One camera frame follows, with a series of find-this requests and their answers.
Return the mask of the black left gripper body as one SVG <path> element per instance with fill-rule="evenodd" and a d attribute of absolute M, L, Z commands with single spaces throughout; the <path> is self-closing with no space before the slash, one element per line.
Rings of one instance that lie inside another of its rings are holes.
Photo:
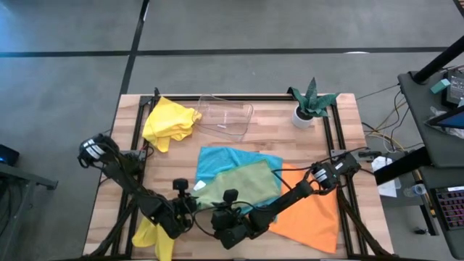
<path fill-rule="evenodd" d="M 153 221 L 163 228 L 169 238 L 177 239 L 193 227 L 193 214 L 197 207 L 195 196 L 178 197 L 162 206 Z"/>

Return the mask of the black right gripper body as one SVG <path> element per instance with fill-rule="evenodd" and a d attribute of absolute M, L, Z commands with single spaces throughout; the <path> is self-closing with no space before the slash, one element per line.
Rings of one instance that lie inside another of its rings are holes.
<path fill-rule="evenodd" d="M 231 249 L 244 239 L 254 239 L 251 223 L 241 208 L 214 210 L 211 218 L 213 236 L 225 249 Z"/>

